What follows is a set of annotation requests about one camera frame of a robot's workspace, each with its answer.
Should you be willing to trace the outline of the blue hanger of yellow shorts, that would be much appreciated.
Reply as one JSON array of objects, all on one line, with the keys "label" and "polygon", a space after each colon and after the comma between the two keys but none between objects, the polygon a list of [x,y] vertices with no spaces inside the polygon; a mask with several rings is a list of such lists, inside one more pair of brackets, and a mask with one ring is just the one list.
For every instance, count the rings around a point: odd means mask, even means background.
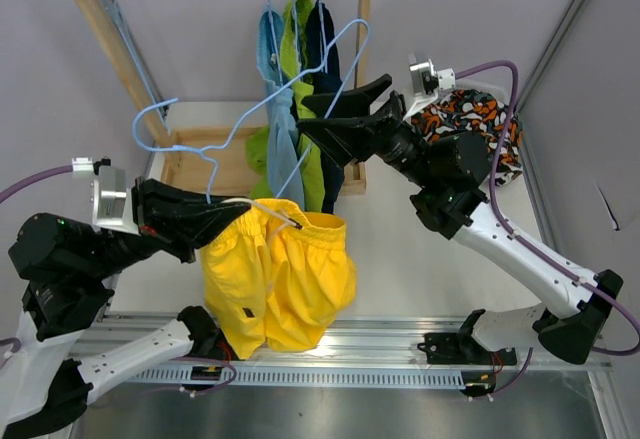
[{"label": "blue hanger of yellow shorts", "polygon": [[[334,47],[337,42],[341,39],[341,37],[348,31],[349,28],[351,28],[352,26],[360,26],[362,25],[365,28],[365,35],[364,35],[364,42],[363,42],[363,46],[362,49],[356,53],[355,58],[350,66],[350,69],[348,70],[346,77],[349,78],[354,70],[355,70],[355,66],[360,62],[361,57],[363,55],[364,50],[367,47],[368,41],[369,41],[369,35],[370,35],[370,25],[369,23],[365,20],[365,19],[353,19],[351,20],[349,23],[347,23],[334,37],[334,39],[332,41],[330,41],[327,44],[327,47],[329,48],[329,52],[330,49],[332,47]],[[251,108],[249,108],[248,110],[246,110],[235,122],[235,124],[233,125],[233,127],[230,129],[230,132],[228,133],[226,139],[224,142],[222,142],[221,144],[213,144],[213,145],[208,145],[208,146],[202,146],[200,148],[195,148],[192,146],[184,146],[184,145],[170,145],[170,146],[150,146],[145,144],[139,137],[139,133],[138,133],[138,126],[139,126],[139,122],[141,121],[141,119],[149,112],[158,110],[163,108],[164,106],[169,106],[172,105],[174,103],[177,103],[179,101],[179,99],[177,97],[175,98],[171,98],[168,100],[164,100],[161,101],[159,103],[155,103],[155,104],[151,104],[143,109],[141,109],[136,116],[134,117],[132,124],[131,124],[131,133],[132,133],[132,138],[134,139],[135,143],[142,149],[148,151],[148,152],[152,152],[152,153],[178,153],[178,152],[186,152],[186,153],[192,153],[192,154],[196,154],[198,155],[201,159],[205,160],[206,162],[209,162],[213,165],[211,174],[209,176],[209,180],[205,189],[205,196],[206,196],[206,201],[208,203],[211,203],[211,195],[212,195],[212,189],[213,189],[213,185],[216,179],[216,175],[218,173],[218,169],[219,169],[219,162],[214,159],[213,157],[209,157],[207,155],[207,153],[209,151],[221,151],[221,150],[225,150],[227,149],[232,140],[235,138],[235,136],[237,135],[239,129],[241,128],[241,126],[243,125],[244,121],[246,119],[249,118],[250,115],[252,115],[253,113],[255,113],[256,111],[258,111],[261,107],[266,106],[268,103],[272,102],[277,96],[281,95],[284,91],[288,90],[289,88],[292,87],[292,85],[294,83],[296,83],[298,80],[301,80],[304,76],[309,75],[311,73],[316,73],[319,72],[321,69],[323,68],[323,66],[320,64],[315,67],[315,68],[307,68],[304,70],[301,70],[301,72],[296,76],[293,76],[287,83],[283,84],[282,86],[280,86],[278,89],[276,89],[273,93],[271,93],[270,95],[268,95],[266,98],[262,99],[260,102],[258,102],[256,105],[252,106]]]}]

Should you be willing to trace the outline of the yellow shorts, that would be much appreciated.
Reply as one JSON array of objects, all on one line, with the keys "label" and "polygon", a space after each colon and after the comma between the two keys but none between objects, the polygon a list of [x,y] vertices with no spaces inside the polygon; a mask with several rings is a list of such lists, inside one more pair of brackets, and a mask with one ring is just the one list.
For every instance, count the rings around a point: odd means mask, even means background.
[{"label": "yellow shorts", "polygon": [[347,224],[286,199],[245,204],[199,252],[204,303],[241,360],[261,346],[311,350],[356,295]]}]

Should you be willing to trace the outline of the blue hanger of camouflage shorts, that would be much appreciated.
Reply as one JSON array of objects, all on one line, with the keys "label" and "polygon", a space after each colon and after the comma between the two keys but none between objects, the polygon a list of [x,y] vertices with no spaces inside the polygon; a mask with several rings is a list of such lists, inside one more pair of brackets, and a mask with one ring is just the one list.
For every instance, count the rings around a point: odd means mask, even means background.
[{"label": "blue hanger of camouflage shorts", "polygon": [[144,86],[146,93],[152,103],[162,101],[161,95],[150,75],[146,63],[140,53],[140,50],[134,40],[129,24],[116,0],[100,0],[107,15],[115,25],[115,28],[124,43],[125,49],[134,64],[134,68]]}]

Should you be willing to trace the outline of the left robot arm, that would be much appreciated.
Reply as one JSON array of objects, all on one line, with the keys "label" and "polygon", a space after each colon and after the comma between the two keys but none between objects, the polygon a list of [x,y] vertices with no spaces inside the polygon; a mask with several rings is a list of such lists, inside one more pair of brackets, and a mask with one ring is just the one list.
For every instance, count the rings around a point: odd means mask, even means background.
[{"label": "left robot arm", "polygon": [[74,344],[113,297],[106,280],[158,252],[192,263],[249,210],[242,200],[183,191],[154,179],[134,186],[94,183],[93,214],[83,223],[37,213],[9,251],[27,287],[18,329],[4,340],[1,434],[34,438],[81,417],[129,378],[178,359],[220,360],[220,331],[200,306],[119,348],[74,359]]}]

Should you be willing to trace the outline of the orange camouflage shorts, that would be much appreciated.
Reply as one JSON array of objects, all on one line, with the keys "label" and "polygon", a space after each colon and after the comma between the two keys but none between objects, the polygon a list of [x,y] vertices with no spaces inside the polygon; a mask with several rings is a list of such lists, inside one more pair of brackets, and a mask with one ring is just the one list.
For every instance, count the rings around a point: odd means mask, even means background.
[{"label": "orange camouflage shorts", "polygon": [[[437,102],[411,117],[413,127],[429,142],[461,131],[480,134],[490,151],[496,150],[508,107],[491,94],[477,89],[454,89]],[[523,137],[522,125],[514,115],[500,148],[495,184],[504,186],[523,173],[520,145]]]}]

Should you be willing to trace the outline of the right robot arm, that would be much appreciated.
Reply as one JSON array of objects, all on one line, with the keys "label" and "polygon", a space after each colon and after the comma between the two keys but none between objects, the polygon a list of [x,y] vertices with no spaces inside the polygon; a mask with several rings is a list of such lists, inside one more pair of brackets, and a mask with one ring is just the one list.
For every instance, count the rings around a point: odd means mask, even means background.
[{"label": "right robot arm", "polygon": [[428,230],[491,260],[539,299],[528,308],[470,313],[456,334],[464,360],[541,347],[567,363],[585,363],[596,350],[622,278],[611,270],[579,267],[499,220],[480,188],[491,167],[482,136],[464,131],[427,142],[405,121],[404,98],[397,92],[372,112],[371,104],[390,85],[390,76],[383,75],[340,95],[309,95],[302,104],[314,116],[297,128],[339,166],[379,157],[418,186],[410,201]]}]

